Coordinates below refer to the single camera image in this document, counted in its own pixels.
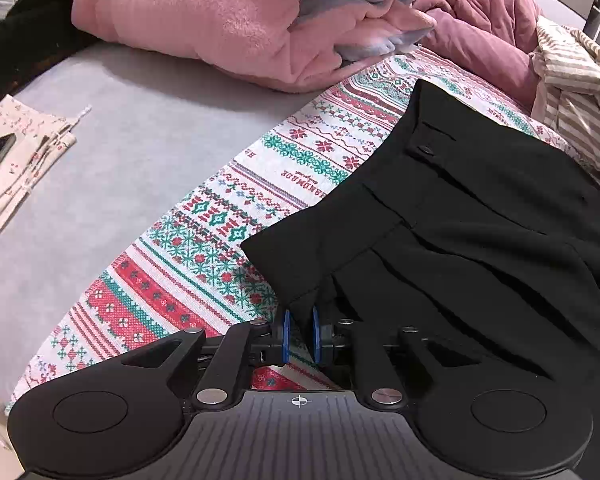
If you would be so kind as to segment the beige striped shirt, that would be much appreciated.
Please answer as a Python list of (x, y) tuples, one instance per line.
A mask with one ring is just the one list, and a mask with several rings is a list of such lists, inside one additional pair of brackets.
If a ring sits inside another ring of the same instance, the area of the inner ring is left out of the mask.
[(532, 117), (600, 172), (600, 46), (580, 29), (541, 16), (531, 53), (539, 77)]

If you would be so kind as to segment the black garment at bed edge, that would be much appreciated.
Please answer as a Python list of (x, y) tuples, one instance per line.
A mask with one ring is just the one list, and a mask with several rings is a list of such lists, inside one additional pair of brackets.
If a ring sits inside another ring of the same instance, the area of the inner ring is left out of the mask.
[(73, 0), (17, 0), (0, 21), (0, 100), (98, 39), (71, 23)]

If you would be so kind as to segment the grey bed sheet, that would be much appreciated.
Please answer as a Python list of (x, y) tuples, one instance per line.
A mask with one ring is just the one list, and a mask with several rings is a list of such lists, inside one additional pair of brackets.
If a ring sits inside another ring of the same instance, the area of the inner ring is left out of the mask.
[(0, 393), (108, 264), (235, 155), (309, 102), (193, 60), (95, 44), (18, 93), (76, 118), (76, 143), (0, 234)]

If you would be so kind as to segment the mauve pink quilt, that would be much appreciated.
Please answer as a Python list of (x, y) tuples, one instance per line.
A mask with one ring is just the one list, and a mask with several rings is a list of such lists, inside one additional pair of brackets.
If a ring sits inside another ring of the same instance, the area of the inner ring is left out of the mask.
[(534, 0), (416, 0), (414, 7), (437, 22), (423, 47), (532, 109), (539, 80), (530, 58), (538, 46)]

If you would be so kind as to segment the black pants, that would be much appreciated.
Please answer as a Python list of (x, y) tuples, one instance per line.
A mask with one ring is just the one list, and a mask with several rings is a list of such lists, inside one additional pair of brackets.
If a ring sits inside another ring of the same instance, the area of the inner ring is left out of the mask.
[(600, 187), (564, 152), (419, 80), (366, 162), (242, 250), (305, 330), (414, 326), (574, 393), (600, 479)]

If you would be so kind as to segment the floral cream fabric bag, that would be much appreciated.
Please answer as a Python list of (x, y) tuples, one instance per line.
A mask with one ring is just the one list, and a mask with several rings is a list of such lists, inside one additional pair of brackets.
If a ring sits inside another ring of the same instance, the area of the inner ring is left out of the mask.
[(4, 96), (0, 101), (0, 233), (55, 162), (76, 143), (81, 117), (39, 112)]

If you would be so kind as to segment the red green patterned bedspread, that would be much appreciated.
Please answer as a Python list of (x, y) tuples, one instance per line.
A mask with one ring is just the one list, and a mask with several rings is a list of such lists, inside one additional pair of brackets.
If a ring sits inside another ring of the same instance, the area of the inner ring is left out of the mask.
[(274, 292), (240, 245), (346, 180), (389, 135), (419, 79), (502, 125), (567, 148), (502, 92), (428, 50), (386, 58), (284, 119), (134, 240), (42, 342), (14, 396), (182, 328), (216, 336), (271, 316)]

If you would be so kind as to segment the pink fleece blanket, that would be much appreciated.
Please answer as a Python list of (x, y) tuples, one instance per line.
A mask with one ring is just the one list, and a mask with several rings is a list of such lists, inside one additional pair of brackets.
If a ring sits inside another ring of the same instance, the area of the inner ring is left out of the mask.
[(321, 90), (408, 50), (436, 21), (415, 0), (73, 0), (76, 28), (194, 58), (289, 93)]

